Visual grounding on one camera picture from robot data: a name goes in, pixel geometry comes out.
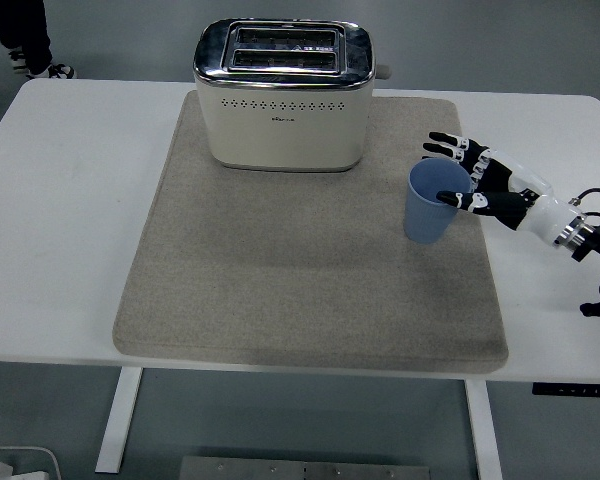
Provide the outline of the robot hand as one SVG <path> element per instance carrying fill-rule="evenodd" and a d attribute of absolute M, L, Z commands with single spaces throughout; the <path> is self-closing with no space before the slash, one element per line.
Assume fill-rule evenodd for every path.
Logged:
<path fill-rule="evenodd" d="M 453 134 L 431 132 L 423 144 L 462 167 L 470 177 L 467 192 L 446 187 L 436 198 L 456 209 L 496 218 L 514 231 L 536 234 L 557 245 L 563 230 L 579 211 L 555 197 L 552 186 L 506 153 Z"/>

